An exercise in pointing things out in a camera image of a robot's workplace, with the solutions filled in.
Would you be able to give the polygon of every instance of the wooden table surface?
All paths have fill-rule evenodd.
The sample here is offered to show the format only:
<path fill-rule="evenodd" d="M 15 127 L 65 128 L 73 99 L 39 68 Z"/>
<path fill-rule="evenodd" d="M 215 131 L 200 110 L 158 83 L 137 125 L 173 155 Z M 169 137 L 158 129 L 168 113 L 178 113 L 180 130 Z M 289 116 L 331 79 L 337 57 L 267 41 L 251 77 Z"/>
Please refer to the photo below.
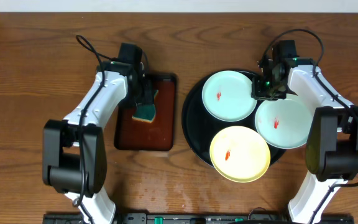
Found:
<path fill-rule="evenodd" d="M 257 71 L 256 61 L 279 33 L 308 28 L 323 39 L 324 76 L 358 105 L 358 14 L 0 13 L 0 223 L 41 223 L 46 212 L 75 212 L 42 182 L 42 128 L 62 119 L 94 81 L 97 61 L 76 43 L 87 37 L 102 54 L 121 42 L 147 52 L 152 70 L 178 76 L 174 147 L 169 152 L 114 148 L 116 114 L 104 132 L 105 188 L 121 211 L 245 213 L 283 210 L 306 174 L 304 149 L 288 151 L 258 181 L 237 184 L 198 159 L 181 129 L 186 95 L 202 77 L 224 68 Z M 298 53 L 317 58 L 306 34 Z M 358 188 L 341 189 L 326 213 L 351 213 L 358 224 Z"/>

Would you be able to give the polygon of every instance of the stacked plate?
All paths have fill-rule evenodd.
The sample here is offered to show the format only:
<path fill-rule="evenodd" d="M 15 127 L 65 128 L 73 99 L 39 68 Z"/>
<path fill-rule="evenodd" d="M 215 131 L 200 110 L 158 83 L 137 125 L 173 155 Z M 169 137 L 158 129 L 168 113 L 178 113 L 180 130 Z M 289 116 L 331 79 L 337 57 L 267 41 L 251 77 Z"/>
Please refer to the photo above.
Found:
<path fill-rule="evenodd" d="M 296 95 L 285 100 L 250 97 L 254 72 L 212 74 L 189 92 L 182 128 L 192 150 L 226 178 L 261 177 L 286 149 L 306 143 L 312 114 Z"/>

